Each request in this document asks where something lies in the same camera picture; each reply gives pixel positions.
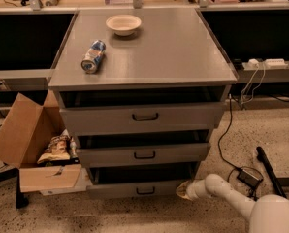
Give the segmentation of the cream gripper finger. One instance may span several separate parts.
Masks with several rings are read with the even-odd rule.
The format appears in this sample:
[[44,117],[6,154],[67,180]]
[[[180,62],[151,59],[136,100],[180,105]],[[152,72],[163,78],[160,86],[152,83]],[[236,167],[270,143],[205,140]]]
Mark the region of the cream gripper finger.
[[189,193],[189,188],[191,184],[192,184],[191,181],[185,181],[181,183],[176,189],[176,195],[179,196],[180,198],[190,200],[191,195]]

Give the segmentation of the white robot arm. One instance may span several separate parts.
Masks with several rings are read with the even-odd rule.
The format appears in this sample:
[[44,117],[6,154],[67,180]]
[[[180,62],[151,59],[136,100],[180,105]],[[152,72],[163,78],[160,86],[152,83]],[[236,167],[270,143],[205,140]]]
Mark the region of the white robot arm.
[[183,182],[176,194],[190,201],[211,197],[224,199],[248,222],[249,233],[289,233],[289,200],[282,196],[270,194],[254,201],[216,174]]

